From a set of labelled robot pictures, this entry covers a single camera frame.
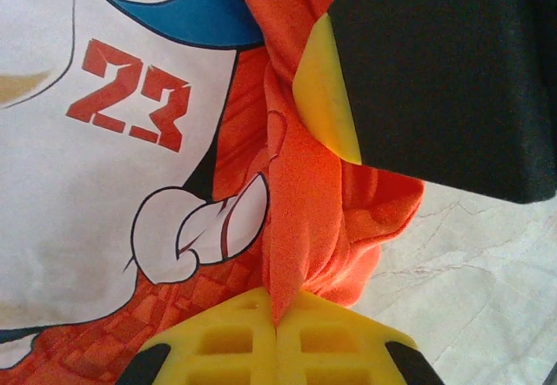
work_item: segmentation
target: cartoon character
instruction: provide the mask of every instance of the cartoon character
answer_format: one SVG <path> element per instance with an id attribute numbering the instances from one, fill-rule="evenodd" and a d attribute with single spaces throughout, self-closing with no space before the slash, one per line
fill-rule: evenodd
<path id="1" fill-rule="evenodd" d="M 239 255 L 258 175 L 211 197 L 242 0 L 0 0 L 0 368 L 45 328 L 94 321 L 138 269 L 181 282 Z"/>

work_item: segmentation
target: orange cloth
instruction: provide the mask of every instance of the orange cloth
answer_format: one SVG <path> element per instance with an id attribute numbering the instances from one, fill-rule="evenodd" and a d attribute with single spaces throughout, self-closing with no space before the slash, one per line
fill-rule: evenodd
<path id="1" fill-rule="evenodd" d="M 278 322 L 302 287 L 352 305 L 376 267 L 379 244 L 415 214 L 423 183 L 348 165 L 299 122 L 292 78 L 314 21 L 332 0 L 246 0 L 265 48 L 244 52 L 219 132 L 215 200 L 238 193 L 257 172 L 271 191 L 271 210 L 243 254 L 202 267 L 190 280 L 152 285 L 101 320 L 49 328 L 3 384 L 114 383 L 150 336 L 208 307 L 264 284 Z"/>
<path id="2" fill-rule="evenodd" d="M 281 144 L 269 166 L 273 223 L 263 244 L 263 281 L 278 322 L 301 287 L 352 305 L 377 265 L 377 245 L 406 227 L 423 183 L 344 163 L 299 122 L 292 79 L 313 24 L 332 0 L 246 2 L 271 58 L 267 137 L 269 145 Z"/>

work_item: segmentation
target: white marble surface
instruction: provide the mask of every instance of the white marble surface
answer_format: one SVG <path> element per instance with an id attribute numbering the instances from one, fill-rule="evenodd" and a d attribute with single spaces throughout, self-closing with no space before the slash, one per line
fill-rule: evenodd
<path id="1" fill-rule="evenodd" d="M 354 309 L 411 335 L 446 385 L 542 384 L 557 361 L 557 199 L 428 185 Z"/>

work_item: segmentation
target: red number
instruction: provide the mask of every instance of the red number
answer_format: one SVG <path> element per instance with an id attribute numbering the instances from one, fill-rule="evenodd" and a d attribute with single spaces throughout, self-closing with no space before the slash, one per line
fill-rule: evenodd
<path id="1" fill-rule="evenodd" d="M 108 64 L 119 66 L 114 81 L 79 99 L 70 106 L 66 115 L 84 122 L 93 118 L 96 126 L 123 132 L 125 122 L 107 117 L 100 111 L 127 98 L 137 89 L 143 63 L 139 58 L 92 39 L 85 52 L 83 69 L 103 78 Z"/>
<path id="2" fill-rule="evenodd" d="M 130 135 L 151 142 L 156 142 L 158 139 L 158 144 L 162 147 L 179 152 L 182 133 L 174 122 L 187 112 L 191 87 L 188 82 L 150 66 L 145 75 L 141 94 L 160 102 L 164 90 L 170 91 L 166 105 L 149 114 L 153 124 L 160 130 L 160 138 L 155 132 L 137 126 L 130 129 Z"/>

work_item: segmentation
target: cartoon print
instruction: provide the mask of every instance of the cartoon print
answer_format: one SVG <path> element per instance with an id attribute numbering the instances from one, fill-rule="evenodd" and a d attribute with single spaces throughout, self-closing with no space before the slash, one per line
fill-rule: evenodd
<path id="1" fill-rule="evenodd" d="M 263 175 L 214 201 L 241 0 L 0 0 L 0 368 L 258 237 Z"/>

